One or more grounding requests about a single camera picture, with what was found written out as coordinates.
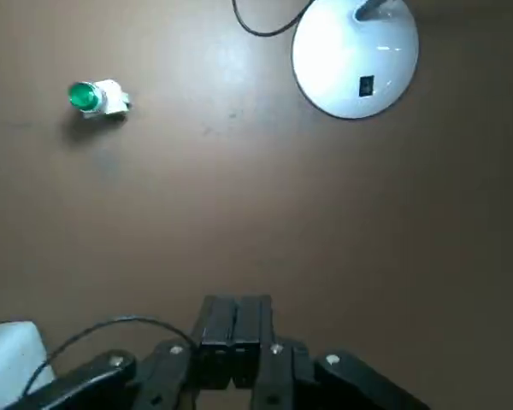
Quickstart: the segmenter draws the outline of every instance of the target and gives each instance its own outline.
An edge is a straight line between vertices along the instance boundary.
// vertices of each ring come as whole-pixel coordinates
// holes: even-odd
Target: brown surface
[[[272,28],[303,3],[241,8]],[[314,352],[346,347],[436,408],[513,408],[513,7],[411,3],[410,92],[344,122],[298,91],[292,33],[246,35],[228,0],[0,0],[0,319],[54,346],[268,292]],[[73,129],[69,84],[108,77],[129,121]],[[59,368],[160,336],[104,332]]]

